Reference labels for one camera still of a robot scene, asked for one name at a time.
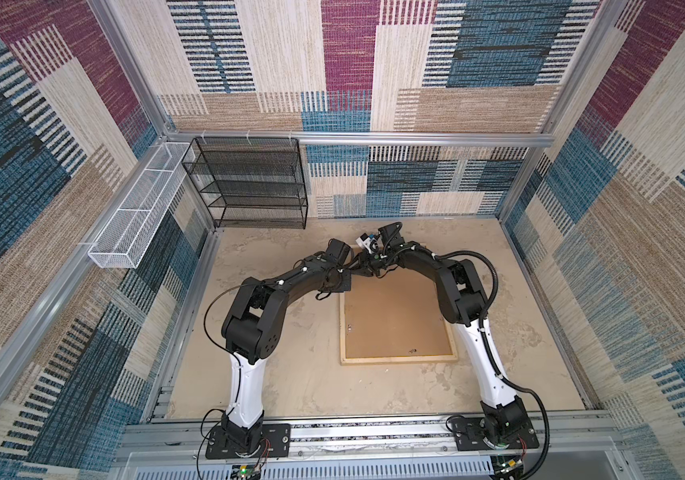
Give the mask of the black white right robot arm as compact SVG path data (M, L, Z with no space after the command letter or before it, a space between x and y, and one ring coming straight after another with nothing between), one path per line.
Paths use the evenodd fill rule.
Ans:
M506 376L492 338L488 313L499 290L488 258L470 250L436 254L416 243L356 255L352 271L382 278L392 268L415 271L431 280L444 320L457 328L480 388L485 443L491 449L550 448L551 428L540 396Z

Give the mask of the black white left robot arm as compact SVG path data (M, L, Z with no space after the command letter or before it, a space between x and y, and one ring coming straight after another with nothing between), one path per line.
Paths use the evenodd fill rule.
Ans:
M242 282L222 324L230 354L232 385L222 430L228 441L252 452L262 441L262 386L266 359L282 338L286 311L310 292L326 296L351 288L351 273L342 266L310 256L274 278Z

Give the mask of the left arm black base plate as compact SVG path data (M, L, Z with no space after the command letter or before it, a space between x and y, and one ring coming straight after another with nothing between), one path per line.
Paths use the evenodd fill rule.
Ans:
M236 458L284 458L290 453L292 426L288 423L258 423L250 429L228 424L216 426L204 443L206 460Z

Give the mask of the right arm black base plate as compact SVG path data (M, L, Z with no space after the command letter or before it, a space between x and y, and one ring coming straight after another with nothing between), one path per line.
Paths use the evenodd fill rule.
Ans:
M522 428L492 441L485 427L483 416L452 415L445 426L452 435L458 451L536 450L540 440L530 420Z

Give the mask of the aluminium front rail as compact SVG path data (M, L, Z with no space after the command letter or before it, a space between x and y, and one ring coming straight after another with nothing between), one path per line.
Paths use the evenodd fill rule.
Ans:
M206 456L202 422L126 428L112 479L487 479L508 459L537 465L538 479L639 479L640 469L605 411L554 411L550 436L538 413L506 450L461 438L443 415L286 418L272 455Z

